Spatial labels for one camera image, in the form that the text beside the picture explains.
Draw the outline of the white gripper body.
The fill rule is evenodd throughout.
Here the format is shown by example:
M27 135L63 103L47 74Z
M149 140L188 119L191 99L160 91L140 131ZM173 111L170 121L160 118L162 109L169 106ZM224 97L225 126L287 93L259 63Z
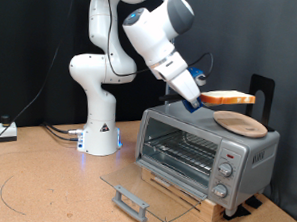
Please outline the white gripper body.
M168 57L163 63L154 66L153 73L190 103L201 94L186 62L179 56Z

